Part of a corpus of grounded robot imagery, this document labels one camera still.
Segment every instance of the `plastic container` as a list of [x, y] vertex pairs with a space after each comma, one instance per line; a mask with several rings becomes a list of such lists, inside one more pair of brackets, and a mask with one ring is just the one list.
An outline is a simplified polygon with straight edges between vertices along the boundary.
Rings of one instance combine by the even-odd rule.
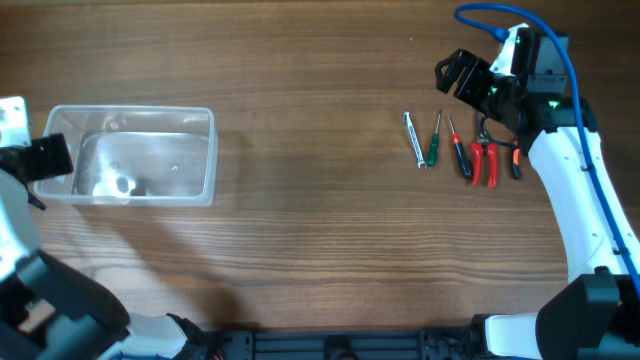
[[206, 108], [60, 105], [44, 135], [63, 133], [74, 172], [35, 184], [77, 205], [210, 206], [218, 159]]

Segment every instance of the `pliers handle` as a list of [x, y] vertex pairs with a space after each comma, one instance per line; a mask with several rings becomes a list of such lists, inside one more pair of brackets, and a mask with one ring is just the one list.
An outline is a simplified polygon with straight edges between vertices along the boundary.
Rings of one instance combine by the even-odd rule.
[[480, 175], [482, 174], [482, 155], [485, 152], [489, 157], [489, 183], [488, 187], [494, 188], [498, 184], [498, 145], [495, 143], [482, 145], [477, 142], [471, 144], [471, 153], [473, 154], [473, 179], [471, 185], [478, 185]]

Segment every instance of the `pliers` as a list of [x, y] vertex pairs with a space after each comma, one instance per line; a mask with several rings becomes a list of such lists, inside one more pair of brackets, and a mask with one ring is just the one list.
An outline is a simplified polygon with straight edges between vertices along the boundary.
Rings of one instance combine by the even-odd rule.
[[498, 183], [498, 145], [487, 137], [487, 131], [482, 128], [482, 114], [478, 113], [476, 120], [478, 136], [471, 144], [473, 154], [473, 178], [471, 185], [478, 185], [482, 173], [482, 155], [486, 152], [489, 157], [489, 183], [488, 187], [494, 188]]

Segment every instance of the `wood grain surface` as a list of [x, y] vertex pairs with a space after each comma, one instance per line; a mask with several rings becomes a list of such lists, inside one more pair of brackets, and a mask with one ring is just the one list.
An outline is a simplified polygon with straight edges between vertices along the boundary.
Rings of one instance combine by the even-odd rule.
[[[32, 134], [58, 104], [202, 106], [220, 135], [211, 208], [34, 210], [44, 248], [133, 312], [265, 328], [459, 324], [537, 311], [566, 285], [562, 239], [528, 161], [498, 188], [458, 175], [449, 131], [418, 171], [439, 109], [463, 141], [473, 111], [435, 90], [457, 48], [497, 45], [460, 1], [250, 2], [0, 8], [0, 94]], [[518, 1], [571, 35], [607, 166], [640, 224], [637, 1]], [[508, 26], [513, 17], [478, 14]], [[496, 137], [505, 137], [492, 127]]]

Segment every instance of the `black cable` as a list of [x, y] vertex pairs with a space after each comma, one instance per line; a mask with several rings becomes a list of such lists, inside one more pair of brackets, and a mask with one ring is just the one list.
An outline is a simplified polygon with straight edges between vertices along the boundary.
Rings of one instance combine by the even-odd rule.
[[491, 136], [491, 134], [489, 134], [489, 132], [488, 132], [488, 131], [485, 131], [485, 129], [484, 129], [484, 122], [485, 122], [488, 118], [489, 118], [489, 115], [484, 115], [484, 116], [482, 117], [482, 119], [480, 119], [480, 132], [481, 132], [482, 134], [484, 134], [484, 136], [486, 136], [486, 137], [487, 137], [487, 139], [489, 139], [489, 141], [491, 141], [492, 143], [495, 143], [495, 144], [498, 144], [498, 145], [500, 145], [500, 146], [505, 146], [505, 147], [508, 147], [508, 148], [510, 148], [510, 149], [513, 149], [513, 146], [514, 146], [514, 145], [513, 145], [513, 143], [511, 143], [511, 142], [504, 142], [504, 141], [496, 140], [496, 139], [494, 139], [494, 138]]

